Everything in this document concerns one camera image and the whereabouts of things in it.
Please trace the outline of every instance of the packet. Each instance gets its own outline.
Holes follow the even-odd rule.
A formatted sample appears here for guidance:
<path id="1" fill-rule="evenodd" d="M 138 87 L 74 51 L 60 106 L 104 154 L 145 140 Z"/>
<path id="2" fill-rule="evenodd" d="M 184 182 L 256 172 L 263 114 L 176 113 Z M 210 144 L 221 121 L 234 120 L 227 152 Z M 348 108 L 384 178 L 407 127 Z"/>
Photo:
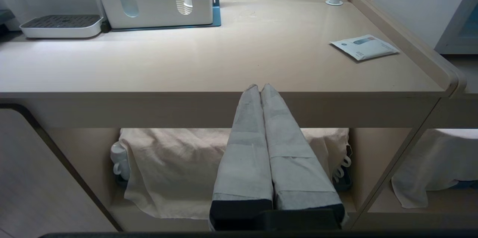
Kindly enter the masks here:
<path id="1" fill-rule="evenodd" d="M 391 44 L 384 42 L 373 35 L 364 35 L 362 37 L 344 39 L 330 43 L 345 51 L 350 56 L 353 56 L 357 61 L 400 52 Z"/>

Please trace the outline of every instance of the drip tray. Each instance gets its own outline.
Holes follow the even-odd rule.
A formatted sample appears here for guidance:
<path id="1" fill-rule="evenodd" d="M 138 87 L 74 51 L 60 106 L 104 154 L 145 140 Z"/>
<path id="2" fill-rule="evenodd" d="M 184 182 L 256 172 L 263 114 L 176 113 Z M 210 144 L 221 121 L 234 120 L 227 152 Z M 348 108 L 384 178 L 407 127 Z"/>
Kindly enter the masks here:
<path id="1" fill-rule="evenodd" d="M 27 37 L 92 37 L 101 32 L 99 15 L 48 15 L 34 18 L 20 26 Z"/>

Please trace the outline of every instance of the countertop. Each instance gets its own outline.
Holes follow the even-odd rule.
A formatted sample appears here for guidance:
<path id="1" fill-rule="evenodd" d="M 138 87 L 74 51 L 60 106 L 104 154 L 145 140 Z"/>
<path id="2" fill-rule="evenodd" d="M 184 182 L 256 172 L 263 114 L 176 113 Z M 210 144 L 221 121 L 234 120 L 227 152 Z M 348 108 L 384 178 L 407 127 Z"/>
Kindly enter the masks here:
<path id="1" fill-rule="evenodd" d="M 392 42 L 351 3 L 324 2 L 220 0 L 221 27 L 20 36 L 0 43 L 0 95 L 240 92 L 251 83 L 281 92 L 444 92 L 403 53 L 359 63 L 331 46 L 366 34 Z"/>

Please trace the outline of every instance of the white organizer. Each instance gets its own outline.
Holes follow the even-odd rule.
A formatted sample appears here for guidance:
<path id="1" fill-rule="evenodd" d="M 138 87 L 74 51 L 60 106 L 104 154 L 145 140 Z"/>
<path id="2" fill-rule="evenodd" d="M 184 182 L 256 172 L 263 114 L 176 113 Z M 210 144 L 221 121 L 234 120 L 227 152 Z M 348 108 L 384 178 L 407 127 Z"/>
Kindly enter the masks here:
<path id="1" fill-rule="evenodd" d="M 177 10 L 176 0 L 136 0 L 139 13 L 129 16 L 120 0 L 101 0 L 113 29 L 211 24 L 213 0 L 192 1 L 192 12 L 184 15 Z"/>

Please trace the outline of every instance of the cabinet door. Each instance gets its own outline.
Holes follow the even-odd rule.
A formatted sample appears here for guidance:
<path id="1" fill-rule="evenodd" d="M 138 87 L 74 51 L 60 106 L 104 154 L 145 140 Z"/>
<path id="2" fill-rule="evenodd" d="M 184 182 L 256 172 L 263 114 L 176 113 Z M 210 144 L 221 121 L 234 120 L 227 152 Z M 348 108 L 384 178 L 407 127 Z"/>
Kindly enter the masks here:
<path id="1" fill-rule="evenodd" d="M 30 122 L 0 108 L 0 237 L 116 231 Z"/>

